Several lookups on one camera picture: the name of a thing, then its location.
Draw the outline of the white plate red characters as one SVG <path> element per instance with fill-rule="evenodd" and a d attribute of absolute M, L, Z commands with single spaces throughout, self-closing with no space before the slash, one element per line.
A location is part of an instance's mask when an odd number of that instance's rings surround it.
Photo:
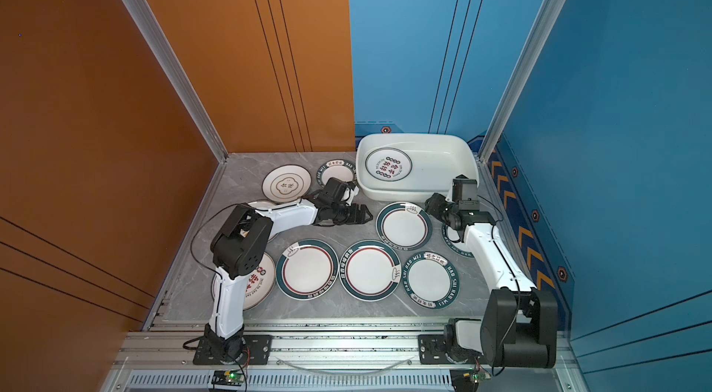
<path fill-rule="evenodd" d="M 381 147 L 372 151 L 365 160 L 366 171 L 383 182 L 398 182 L 406 178 L 413 169 L 411 158 L 402 150 Z"/>

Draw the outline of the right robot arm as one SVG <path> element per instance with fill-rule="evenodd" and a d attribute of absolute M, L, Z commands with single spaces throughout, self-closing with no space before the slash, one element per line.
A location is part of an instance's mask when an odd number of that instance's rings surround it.
<path fill-rule="evenodd" d="M 519 268 L 493 215 L 471 200 L 452 202 L 438 193 L 426 201 L 426 212 L 458 233 L 489 288 L 476 351 L 492 368 L 554 368 L 556 296 L 537 288 Z"/>

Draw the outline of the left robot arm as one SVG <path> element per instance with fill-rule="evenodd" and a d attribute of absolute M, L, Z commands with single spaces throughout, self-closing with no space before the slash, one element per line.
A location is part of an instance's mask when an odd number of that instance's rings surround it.
<path fill-rule="evenodd" d="M 243 362 L 244 302 L 248 280 L 258 269 L 271 236 L 303 226 L 361 225 L 372 221 L 365 205 L 355 204 L 353 182 L 331 179 L 306 197 L 275 207 L 238 203 L 211 241 L 216 284 L 211 318 L 198 345 L 222 364 Z"/>

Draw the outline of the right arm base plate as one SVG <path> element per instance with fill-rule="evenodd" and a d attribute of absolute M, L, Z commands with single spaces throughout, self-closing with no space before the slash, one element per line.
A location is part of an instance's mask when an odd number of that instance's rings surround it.
<path fill-rule="evenodd" d="M 422 334 L 417 336 L 417 351 L 419 362 L 424 365 L 475 365 L 487 362 L 481 352 L 453 346 L 446 342 L 443 335 Z"/>

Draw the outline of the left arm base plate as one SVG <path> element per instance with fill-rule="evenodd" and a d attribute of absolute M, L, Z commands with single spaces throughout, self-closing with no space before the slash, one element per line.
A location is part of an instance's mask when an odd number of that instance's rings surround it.
<path fill-rule="evenodd" d="M 262 366 L 268 363 L 273 345 L 270 335 L 202 336 L 198 340 L 193 363 L 195 365 L 247 365 Z"/>

